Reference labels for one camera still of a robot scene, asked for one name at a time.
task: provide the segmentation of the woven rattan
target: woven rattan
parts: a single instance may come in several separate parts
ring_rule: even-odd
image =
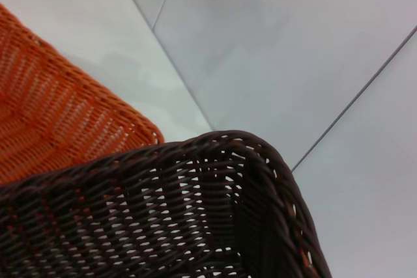
[[[1,277],[326,277],[288,166],[214,132],[0,188]]]
[[[162,141],[0,5],[0,183]]]

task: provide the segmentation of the white floor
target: white floor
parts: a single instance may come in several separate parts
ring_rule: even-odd
[[[333,277],[416,277],[417,35],[295,170]]]
[[[0,0],[37,35],[150,118],[165,141],[209,132],[132,0]]]
[[[155,34],[213,128],[293,167],[416,21],[415,0],[166,0]]]

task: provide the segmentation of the wicker weave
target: wicker weave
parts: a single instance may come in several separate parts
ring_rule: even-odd
[[[0,188],[1,277],[326,277],[281,156],[244,132],[154,145]]]
[[[0,183],[162,141],[0,5]]]

